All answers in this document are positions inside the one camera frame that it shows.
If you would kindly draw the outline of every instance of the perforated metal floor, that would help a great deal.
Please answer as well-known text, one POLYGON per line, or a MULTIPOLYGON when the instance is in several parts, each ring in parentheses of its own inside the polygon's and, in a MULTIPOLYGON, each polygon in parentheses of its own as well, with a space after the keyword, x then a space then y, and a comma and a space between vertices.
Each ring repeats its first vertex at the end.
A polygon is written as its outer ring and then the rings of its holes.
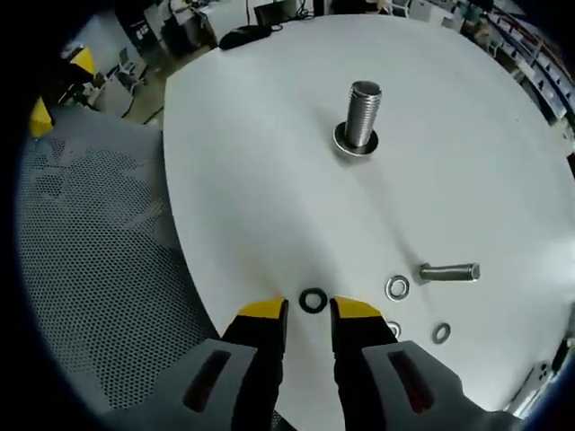
POLYGON ((17 207, 23 277, 48 345, 96 412, 150 394, 217 334, 177 241, 160 131, 81 108, 28 142, 17 207))

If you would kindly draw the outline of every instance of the table surface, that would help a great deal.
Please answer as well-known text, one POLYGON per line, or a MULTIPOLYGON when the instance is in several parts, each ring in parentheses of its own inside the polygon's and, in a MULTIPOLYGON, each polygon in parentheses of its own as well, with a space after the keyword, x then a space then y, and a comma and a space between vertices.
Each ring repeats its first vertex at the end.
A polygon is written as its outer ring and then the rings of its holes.
POLYGON ((167 83, 164 159, 190 273, 217 330, 246 303, 291 302, 278 412, 343 430, 328 311, 298 293, 366 301, 501 409, 551 359, 575 286, 575 187, 537 107, 457 33, 380 15, 291 22, 218 49, 167 83), (334 153, 349 86, 383 89, 369 160, 334 153), (421 263, 480 262, 474 284, 385 282, 421 263), (441 346, 430 340, 452 327, 441 346))

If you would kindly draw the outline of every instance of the white round table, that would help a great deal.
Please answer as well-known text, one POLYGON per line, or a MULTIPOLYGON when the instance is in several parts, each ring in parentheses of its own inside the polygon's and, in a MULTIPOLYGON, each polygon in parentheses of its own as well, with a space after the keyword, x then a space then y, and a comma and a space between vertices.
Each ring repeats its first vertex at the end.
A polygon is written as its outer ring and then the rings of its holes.
POLYGON ((551 359, 575 286, 575 185, 544 117, 471 42, 373 15, 292 22, 216 49, 168 80, 165 167, 173 217, 217 330, 252 301, 291 302, 278 412, 343 430, 330 314, 301 290, 368 302, 501 409, 551 359), (379 147, 333 151, 357 80, 382 86, 379 147), (479 262, 473 284, 418 285, 421 263, 479 262), (393 303, 386 281, 411 280, 393 303), (437 346, 434 326, 451 325, 437 346))

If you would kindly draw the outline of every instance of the black rubber o-ring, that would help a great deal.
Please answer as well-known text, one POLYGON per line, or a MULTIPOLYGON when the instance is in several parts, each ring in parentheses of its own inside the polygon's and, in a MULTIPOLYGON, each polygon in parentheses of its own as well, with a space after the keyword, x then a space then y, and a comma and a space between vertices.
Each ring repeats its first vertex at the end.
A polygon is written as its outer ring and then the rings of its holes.
POLYGON ((310 314, 317 314, 318 312, 321 312, 326 305, 327 295, 323 289, 320 289, 319 287, 310 287, 309 289, 306 289, 302 291, 301 294, 299 294, 299 306, 302 307, 302 310, 305 312, 309 312, 310 314), (308 295, 318 295, 320 297, 320 304, 316 308, 312 308, 307 305, 307 303, 305 303, 305 299, 308 295))
POLYGON ((449 325, 449 323, 443 322, 435 327, 435 329, 431 333, 431 340, 435 344, 443 344, 447 341, 450 335, 451 335, 451 326, 449 325), (443 337, 440 337, 439 332, 441 332, 442 330, 445 332, 445 334, 443 335, 443 337))

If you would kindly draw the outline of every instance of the washer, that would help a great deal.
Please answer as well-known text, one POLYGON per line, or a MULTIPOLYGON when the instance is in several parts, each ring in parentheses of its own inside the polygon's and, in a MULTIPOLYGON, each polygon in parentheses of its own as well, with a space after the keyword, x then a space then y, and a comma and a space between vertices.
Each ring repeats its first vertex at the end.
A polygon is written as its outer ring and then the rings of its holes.
POLYGON ((321 312, 327 303, 327 295, 323 289, 320 289, 319 287, 310 287, 309 289, 306 289, 302 291, 301 294, 299 294, 299 306, 302 307, 302 310, 309 312, 310 314, 317 314, 318 312, 321 312), (320 297, 320 304, 315 308, 307 305, 305 299, 308 295, 318 295, 320 297))
POLYGON ((435 329, 431 333, 431 340, 435 344, 443 344, 447 341, 450 335, 451 335, 451 326, 449 325, 449 323, 441 322, 438 326, 435 327, 435 329), (441 331, 443 331, 443 335, 440 337, 439 332, 441 331))
POLYGON ((399 302, 402 299, 405 299, 407 295, 410 294, 410 281, 405 278, 404 276, 393 276, 389 279, 387 284, 385 285, 385 295, 394 302, 399 302), (402 286, 402 291, 398 295, 394 295, 393 287, 394 286, 402 286))
POLYGON ((386 323, 389 329, 392 330, 394 337, 398 339, 399 336, 402 335, 402 327, 396 321, 387 321, 386 323))

